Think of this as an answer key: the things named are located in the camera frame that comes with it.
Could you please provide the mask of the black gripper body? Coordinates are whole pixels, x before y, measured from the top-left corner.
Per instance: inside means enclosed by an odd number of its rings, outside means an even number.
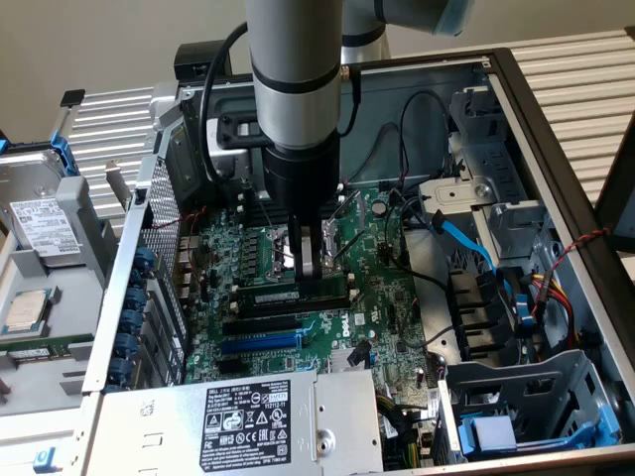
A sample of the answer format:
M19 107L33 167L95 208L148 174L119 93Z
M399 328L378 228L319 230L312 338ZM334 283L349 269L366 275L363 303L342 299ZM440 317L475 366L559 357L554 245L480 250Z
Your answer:
M270 197L301 224L318 220L339 181L340 137L308 149L262 149L264 182Z

